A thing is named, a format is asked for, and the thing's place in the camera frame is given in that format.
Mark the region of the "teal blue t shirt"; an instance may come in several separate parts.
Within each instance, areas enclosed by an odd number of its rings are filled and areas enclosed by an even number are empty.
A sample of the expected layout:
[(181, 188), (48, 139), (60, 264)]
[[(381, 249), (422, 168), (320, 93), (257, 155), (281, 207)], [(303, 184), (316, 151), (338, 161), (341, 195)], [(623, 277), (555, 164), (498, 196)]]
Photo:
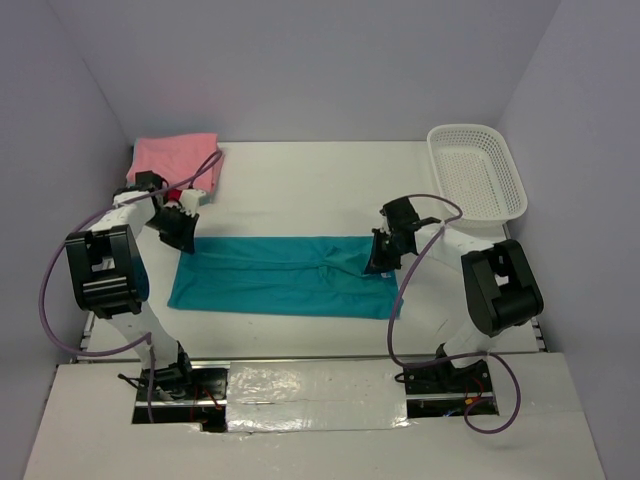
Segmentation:
[(392, 273), (368, 274), (366, 236), (198, 237), (180, 257), (168, 307), (185, 311), (386, 320)]

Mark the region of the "pink t shirt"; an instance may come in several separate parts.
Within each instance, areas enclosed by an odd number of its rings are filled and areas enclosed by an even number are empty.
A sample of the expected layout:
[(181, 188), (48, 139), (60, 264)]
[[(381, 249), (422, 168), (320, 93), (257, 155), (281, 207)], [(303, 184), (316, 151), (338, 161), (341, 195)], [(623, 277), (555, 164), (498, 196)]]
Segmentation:
[(218, 147), (215, 133), (191, 133), (161, 138), (138, 138), (133, 145), (133, 161), (126, 184), (133, 185), (135, 174), (152, 171), (169, 185), (191, 177)]

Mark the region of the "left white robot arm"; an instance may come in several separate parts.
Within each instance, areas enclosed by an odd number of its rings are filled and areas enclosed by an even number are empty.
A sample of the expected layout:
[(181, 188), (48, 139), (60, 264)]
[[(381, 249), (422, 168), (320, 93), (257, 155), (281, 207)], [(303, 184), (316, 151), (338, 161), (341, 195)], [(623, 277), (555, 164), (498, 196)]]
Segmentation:
[(136, 243), (145, 226), (161, 243), (195, 252), (198, 209), (206, 197), (191, 186), (169, 189), (151, 171), (116, 190), (112, 209), (86, 230), (72, 233), (65, 250), (78, 306), (104, 319), (134, 347), (142, 364), (138, 384), (163, 400), (181, 399), (195, 388), (196, 374), (180, 342), (165, 331), (149, 305), (150, 281)]

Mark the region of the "red t shirt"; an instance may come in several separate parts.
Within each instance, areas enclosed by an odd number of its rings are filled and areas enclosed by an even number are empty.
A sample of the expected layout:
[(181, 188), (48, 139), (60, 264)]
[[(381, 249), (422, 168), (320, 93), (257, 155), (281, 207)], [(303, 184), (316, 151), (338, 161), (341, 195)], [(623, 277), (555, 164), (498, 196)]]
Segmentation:
[(165, 194), (166, 202), (179, 202), (182, 191), (180, 189), (171, 189)]

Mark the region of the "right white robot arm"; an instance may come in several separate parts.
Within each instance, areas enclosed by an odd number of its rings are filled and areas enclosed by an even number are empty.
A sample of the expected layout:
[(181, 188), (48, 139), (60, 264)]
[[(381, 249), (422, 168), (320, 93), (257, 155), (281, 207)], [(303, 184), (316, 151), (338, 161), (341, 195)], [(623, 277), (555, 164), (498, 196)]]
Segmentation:
[[(415, 197), (399, 197), (381, 207), (383, 226), (372, 231), (371, 254), (364, 272), (394, 272), (401, 267), (404, 256), (415, 256), (398, 287), (389, 316), (388, 354), (403, 371), (425, 370), (442, 389), (456, 391), (478, 364), (493, 355), (494, 345), (503, 333), (542, 313), (544, 300), (518, 241), (492, 243), (456, 230), (452, 224), (462, 219), (462, 209), (434, 194), (423, 197), (446, 204), (453, 209), (453, 215), (445, 219), (422, 218), (412, 204)], [(405, 291), (427, 257), (461, 274), (468, 319), (438, 347), (434, 359), (408, 363), (395, 352), (394, 327)]]

